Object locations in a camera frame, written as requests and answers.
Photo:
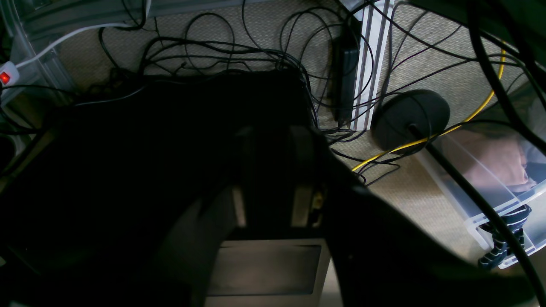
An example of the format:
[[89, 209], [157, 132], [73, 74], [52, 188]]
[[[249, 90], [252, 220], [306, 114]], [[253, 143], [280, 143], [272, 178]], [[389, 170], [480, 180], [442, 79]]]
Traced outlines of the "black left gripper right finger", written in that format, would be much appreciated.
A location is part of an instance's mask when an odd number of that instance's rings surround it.
[[524, 252], [525, 277], [468, 264], [374, 195], [336, 159], [324, 138], [290, 127], [295, 172], [290, 226], [325, 239], [345, 307], [518, 307], [542, 303], [542, 284]]

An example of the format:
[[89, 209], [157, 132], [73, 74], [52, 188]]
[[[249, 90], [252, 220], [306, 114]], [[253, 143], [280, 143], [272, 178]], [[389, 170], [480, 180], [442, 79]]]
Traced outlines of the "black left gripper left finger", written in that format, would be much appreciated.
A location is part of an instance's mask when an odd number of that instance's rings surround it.
[[215, 76], [61, 110], [1, 193], [1, 305], [199, 303], [222, 241], [292, 232], [309, 103], [296, 76]]

